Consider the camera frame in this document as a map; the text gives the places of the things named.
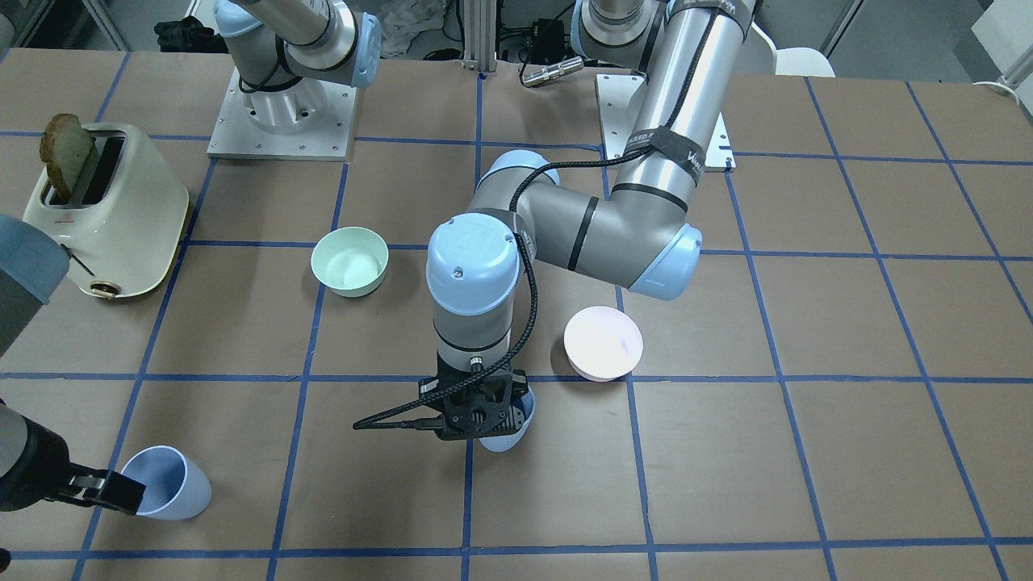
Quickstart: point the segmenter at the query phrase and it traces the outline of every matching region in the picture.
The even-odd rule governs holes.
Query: bread slice
[[[79,117],[62,113],[46,124],[39,142],[39,159],[46,164],[55,202],[68,204],[71,201],[83,167],[93,152],[93,135],[83,128]]]

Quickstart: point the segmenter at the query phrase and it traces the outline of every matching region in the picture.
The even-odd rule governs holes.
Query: metal mounting plate
[[[599,121],[602,125],[602,146],[606,159],[620,157],[631,134],[637,112],[628,111],[631,97],[641,84],[639,74],[597,74],[595,94],[599,100]],[[724,172],[735,169],[731,140],[724,125],[724,116],[717,116],[714,135],[707,147],[707,171]]]
[[[209,157],[229,159],[309,159],[344,161],[351,150],[357,89],[319,82],[326,92],[327,117],[301,133],[265,131],[253,123],[238,89],[240,74],[233,70],[222,99],[219,118],[208,144]]]

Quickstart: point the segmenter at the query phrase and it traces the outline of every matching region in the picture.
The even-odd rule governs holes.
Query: metal connector
[[[585,68],[585,59],[582,57],[574,57],[572,59],[567,59],[565,61],[542,67],[541,70],[536,72],[526,74],[521,79],[521,82],[525,87],[541,87],[542,85],[552,83],[561,77],[577,72],[583,68]]]

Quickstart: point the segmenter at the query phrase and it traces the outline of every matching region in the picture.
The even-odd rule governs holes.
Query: white chair
[[[750,26],[746,42],[739,50],[735,72],[789,74],[797,77],[836,77],[833,65],[820,52],[806,47],[776,49],[757,23]]]

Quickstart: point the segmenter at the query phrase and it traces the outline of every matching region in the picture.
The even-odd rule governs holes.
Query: blue joint cap
[[[702,243],[702,234],[685,224],[629,290],[664,301],[679,298],[696,270]]]
[[[570,14],[570,48],[574,50],[574,53],[588,58],[585,54],[585,49],[581,44],[581,3],[582,0],[574,2],[574,11]]]
[[[261,21],[229,0],[218,0],[215,3],[214,11],[215,26],[223,38],[241,36],[261,26]]]
[[[380,45],[383,38],[380,21],[373,14],[363,12],[363,26],[355,45],[355,68],[351,73],[352,87],[369,87],[380,66]]]
[[[526,149],[514,149],[512,151],[507,151],[500,155],[495,163],[492,163],[492,167],[487,174],[481,176],[480,181],[477,182],[477,187],[483,183],[488,176],[500,171],[508,170],[509,167],[527,167],[528,170],[537,170],[542,165],[549,163],[544,157],[538,155],[533,151],[528,151]],[[556,170],[550,170],[545,172],[545,176],[553,180],[556,185],[560,184],[560,174]]]
[[[68,273],[68,255],[42,232],[0,214],[0,270],[45,305]]]
[[[520,252],[509,228],[486,214],[441,224],[427,248],[427,286],[448,312],[475,316],[502,304],[516,286]]]

